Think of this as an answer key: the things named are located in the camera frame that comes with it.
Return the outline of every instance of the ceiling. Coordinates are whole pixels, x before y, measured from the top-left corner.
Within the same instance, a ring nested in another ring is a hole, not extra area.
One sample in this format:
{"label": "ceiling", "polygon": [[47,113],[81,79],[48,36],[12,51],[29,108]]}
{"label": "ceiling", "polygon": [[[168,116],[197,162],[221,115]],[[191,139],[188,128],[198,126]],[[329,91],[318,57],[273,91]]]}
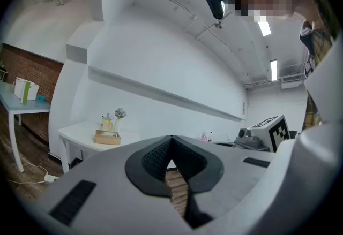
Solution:
{"label": "ceiling", "polygon": [[218,29],[206,0],[135,0],[134,3],[171,20],[202,42],[243,84],[270,80],[273,59],[278,60],[280,77],[303,70],[305,49],[299,40],[301,17],[267,18],[272,33],[263,37],[252,17],[235,16],[229,5],[222,29]]}

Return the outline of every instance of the small plant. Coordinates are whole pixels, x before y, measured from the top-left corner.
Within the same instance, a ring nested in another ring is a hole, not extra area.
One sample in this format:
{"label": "small plant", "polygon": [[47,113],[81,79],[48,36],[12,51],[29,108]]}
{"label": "small plant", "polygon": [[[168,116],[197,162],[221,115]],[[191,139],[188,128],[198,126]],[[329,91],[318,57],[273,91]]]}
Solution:
{"label": "small plant", "polygon": [[126,112],[123,110],[123,108],[118,108],[116,110],[116,113],[115,113],[115,116],[118,118],[118,119],[122,119],[126,116]]}

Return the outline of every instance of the person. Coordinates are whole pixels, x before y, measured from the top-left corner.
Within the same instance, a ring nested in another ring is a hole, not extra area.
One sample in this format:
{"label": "person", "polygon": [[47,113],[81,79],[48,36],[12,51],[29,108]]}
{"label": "person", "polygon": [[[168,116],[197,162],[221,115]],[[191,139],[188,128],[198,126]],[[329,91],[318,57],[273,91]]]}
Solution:
{"label": "person", "polygon": [[[307,47],[308,59],[305,74],[311,72],[325,58],[340,31],[339,22],[327,0],[234,0],[235,8],[245,15],[258,13],[287,19],[302,16],[305,21],[300,30],[300,40]],[[321,124],[320,114],[308,94],[303,130]]]}

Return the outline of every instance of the desk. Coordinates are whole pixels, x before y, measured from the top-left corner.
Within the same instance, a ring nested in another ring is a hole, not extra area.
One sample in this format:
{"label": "desk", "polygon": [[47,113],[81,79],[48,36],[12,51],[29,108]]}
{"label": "desk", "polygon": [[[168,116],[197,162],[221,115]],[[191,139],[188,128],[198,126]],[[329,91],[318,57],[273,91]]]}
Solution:
{"label": "desk", "polygon": [[120,146],[128,145],[140,141],[140,135],[134,131],[120,130],[120,136],[122,137],[120,146],[116,145],[103,145],[100,143],[94,143],[95,130],[100,129],[100,123],[85,121],[82,123],[67,126],[58,130],[59,138],[62,140],[60,144],[61,161],[63,172],[69,171],[67,147],[74,145],[81,150],[90,151],[104,151]]}
{"label": "desk", "polygon": [[14,159],[20,172],[23,172],[24,168],[19,157],[16,134],[14,132],[14,114],[19,115],[19,125],[21,125],[22,114],[49,112],[50,104],[38,100],[27,100],[26,104],[21,104],[20,99],[11,92],[11,88],[11,84],[0,82],[0,100],[9,113],[9,130]]}

